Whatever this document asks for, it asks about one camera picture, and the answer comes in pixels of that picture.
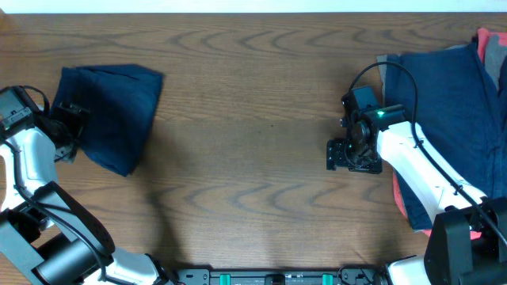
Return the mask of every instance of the green strip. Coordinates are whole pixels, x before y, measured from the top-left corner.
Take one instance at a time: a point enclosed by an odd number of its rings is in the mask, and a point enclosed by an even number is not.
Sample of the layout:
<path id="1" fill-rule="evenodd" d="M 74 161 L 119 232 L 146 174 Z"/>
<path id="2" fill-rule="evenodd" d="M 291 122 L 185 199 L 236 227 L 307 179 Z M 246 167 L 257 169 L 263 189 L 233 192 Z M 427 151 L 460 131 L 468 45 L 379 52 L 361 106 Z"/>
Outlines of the green strip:
<path id="1" fill-rule="evenodd" d="M 333 285 L 333 276 L 331 274 L 322 274 L 322 285 Z"/>
<path id="2" fill-rule="evenodd" d="M 220 285 L 231 285 L 231 276 L 228 274 L 221 274 Z"/>

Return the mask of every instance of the blue cloth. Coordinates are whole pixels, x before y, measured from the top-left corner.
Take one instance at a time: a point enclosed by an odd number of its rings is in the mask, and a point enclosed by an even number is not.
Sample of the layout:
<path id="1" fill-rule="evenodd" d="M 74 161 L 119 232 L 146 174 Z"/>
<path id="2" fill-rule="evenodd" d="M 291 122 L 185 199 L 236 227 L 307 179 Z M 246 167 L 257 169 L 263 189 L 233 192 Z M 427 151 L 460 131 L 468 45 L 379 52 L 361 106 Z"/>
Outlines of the blue cloth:
<path id="1" fill-rule="evenodd" d="M 389 55 L 414 75 L 419 88 L 417 122 L 447 162 L 489 197 L 506 196 L 505 119 L 507 90 L 497 92 L 476 44 L 430 53 Z M 507 67 L 501 84 L 507 86 Z M 402 104 L 409 116 L 414 88 L 408 76 L 387 66 L 385 104 Z M 398 174 L 400 191 L 414 230 L 431 229 L 422 204 Z"/>
<path id="2" fill-rule="evenodd" d="M 92 161 L 127 176 L 139 163 L 162 79 L 136 65 L 64 67 L 53 106 L 66 101 L 88 108 L 79 146 Z"/>

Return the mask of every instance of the white background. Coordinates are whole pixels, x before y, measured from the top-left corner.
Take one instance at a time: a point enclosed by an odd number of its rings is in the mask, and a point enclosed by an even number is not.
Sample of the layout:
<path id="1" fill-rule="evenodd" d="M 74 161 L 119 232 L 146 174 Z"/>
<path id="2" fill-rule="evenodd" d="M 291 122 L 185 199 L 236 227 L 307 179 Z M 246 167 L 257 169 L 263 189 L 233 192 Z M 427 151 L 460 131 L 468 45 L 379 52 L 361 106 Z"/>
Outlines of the white background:
<path id="1" fill-rule="evenodd" d="M 507 12 L 507 0 L 0 0 L 6 13 Z"/>

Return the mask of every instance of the dark blue fabric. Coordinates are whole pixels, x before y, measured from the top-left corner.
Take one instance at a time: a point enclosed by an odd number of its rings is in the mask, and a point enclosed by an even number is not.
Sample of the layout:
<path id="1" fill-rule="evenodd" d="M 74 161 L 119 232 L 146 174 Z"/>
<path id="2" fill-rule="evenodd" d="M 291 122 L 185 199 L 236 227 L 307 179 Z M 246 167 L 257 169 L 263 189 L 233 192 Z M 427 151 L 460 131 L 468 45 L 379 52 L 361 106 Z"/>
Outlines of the dark blue fabric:
<path id="1" fill-rule="evenodd" d="M 507 151 L 502 131 L 507 93 L 497 92 L 477 55 L 476 44 L 389 55 L 387 60 L 402 64 L 414 75 L 419 88 L 417 122 L 436 150 L 489 197 L 505 196 L 502 174 Z M 387 66 L 385 100 L 387 106 L 404 105 L 412 116 L 414 88 L 408 77 L 392 66 Z M 399 175 L 398 180 L 413 229 L 430 229 L 421 203 Z"/>
<path id="2" fill-rule="evenodd" d="M 150 132 L 162 79 L 136 65 L 64 67 L 53 106 L 66 101 L 88 108 L 80 147 L 94 162 L 127 176 Z"/>

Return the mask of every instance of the table surface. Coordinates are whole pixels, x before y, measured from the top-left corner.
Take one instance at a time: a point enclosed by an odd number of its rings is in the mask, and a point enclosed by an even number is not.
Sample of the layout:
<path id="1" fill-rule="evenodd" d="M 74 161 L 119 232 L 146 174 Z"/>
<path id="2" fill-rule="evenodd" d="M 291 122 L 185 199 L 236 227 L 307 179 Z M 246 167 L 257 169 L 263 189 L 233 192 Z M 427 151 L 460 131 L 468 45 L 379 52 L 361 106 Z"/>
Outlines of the table surface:
<path id="1" fill-rule="evenodd" d="M 422 254 L 380 175 L 326 171 L 340 103 L 375 55 L 465 44 L 506 14 L 8 15 L 2 86 L 52 99 L 62 67 L 137 63 L 166 75 L 153 131 L 125 178 L 79 153 L 59 183 L 116 246 L 174 267 L 336 268 Z M 379 94 L 379 75 L 361 80 Z M 0 184 L 5 184 L 4 165 Z M 55 234 L 51 230 L 45 238 Z M 0 256 L 0 283 L 27 283 Z"/>

